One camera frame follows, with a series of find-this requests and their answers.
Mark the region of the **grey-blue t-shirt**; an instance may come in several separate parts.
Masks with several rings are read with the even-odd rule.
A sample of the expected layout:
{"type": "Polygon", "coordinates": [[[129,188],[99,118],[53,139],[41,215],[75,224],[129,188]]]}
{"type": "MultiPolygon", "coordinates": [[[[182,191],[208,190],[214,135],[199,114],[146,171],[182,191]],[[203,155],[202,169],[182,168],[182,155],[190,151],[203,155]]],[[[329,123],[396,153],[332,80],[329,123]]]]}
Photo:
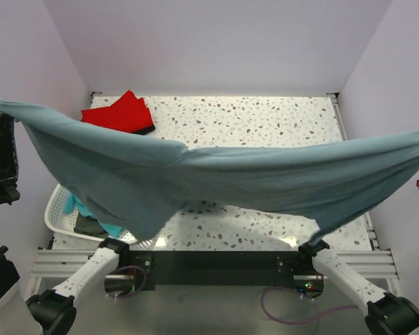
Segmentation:
{"type": "Polygon", "coordinates": [[[316,221],[320,240],[419,171],[419,131],[293,148],[202,147],[86,124],[41,105],[0,100],[52,176],[102,223],[155,237],[207,200],[316,221]]]}

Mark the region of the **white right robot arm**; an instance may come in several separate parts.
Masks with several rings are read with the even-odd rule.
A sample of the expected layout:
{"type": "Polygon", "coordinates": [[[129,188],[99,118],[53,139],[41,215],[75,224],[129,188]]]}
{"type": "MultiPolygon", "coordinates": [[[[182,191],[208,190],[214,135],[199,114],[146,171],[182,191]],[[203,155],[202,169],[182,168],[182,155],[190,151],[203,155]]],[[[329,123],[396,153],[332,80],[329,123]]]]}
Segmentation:
{"type": "Polygon", "coordinates": [[[309,194],[301,211],[319,226],[298,248],[305,274],[325,275],[362,311],[372,334],[410,334],[419,309],[357,273],[323,241],[325,235],[372,210],[419,174],[419,131],[303,147],[295,159],[301,188],[309,194]]]}

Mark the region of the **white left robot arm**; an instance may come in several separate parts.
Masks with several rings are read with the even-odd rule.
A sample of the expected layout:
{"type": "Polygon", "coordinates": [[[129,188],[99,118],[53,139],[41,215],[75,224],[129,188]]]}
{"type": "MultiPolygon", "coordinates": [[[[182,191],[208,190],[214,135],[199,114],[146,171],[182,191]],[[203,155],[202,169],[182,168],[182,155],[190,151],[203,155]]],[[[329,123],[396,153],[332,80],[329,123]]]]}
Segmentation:
{"type": "MultiPolygon", "coordinates": [[[[14,121],[0,110],[0,205],[20,199],[18,172],[14,121]]],[[[0,334],[67,334],[81,300],[102,286],[106,275],[123,274],[131,265],[128,244],[107,238],[64,282],[41,292],[42,279],[35,277],[29,282],[31,292],[24,295],[7,250],[0,247],[0,334]]]]}

